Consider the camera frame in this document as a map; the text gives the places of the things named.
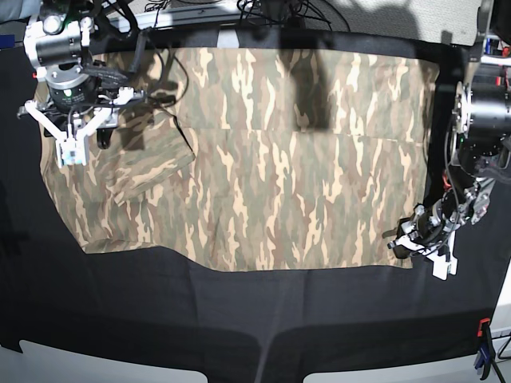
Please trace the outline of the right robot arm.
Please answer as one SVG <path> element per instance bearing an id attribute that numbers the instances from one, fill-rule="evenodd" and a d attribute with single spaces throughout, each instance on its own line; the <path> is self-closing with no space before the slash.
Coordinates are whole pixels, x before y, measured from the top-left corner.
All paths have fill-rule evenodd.
<path id="1" fill-rule="evenodd" d="M 135 80 L 155 30 L 142 28 L 127 2 L 116 7 L 128 23 L 126 31 L 109 20 L 100 1 L 43 1 L 26 26 L 25 53 L 47 94 L 42 101 L 27 101 L 18 114 L 36 120 L 57 153 L 73 162 L 87 154 L 89 138 L 106 150 L 115 132 L 123 149 L 145 149 L 145 130 L 136 119 L 154 107 L 156 86 L 138 87 Z M 90 46 L 96 38 L 134 43 L 126 68 L 94 58 Z"/>

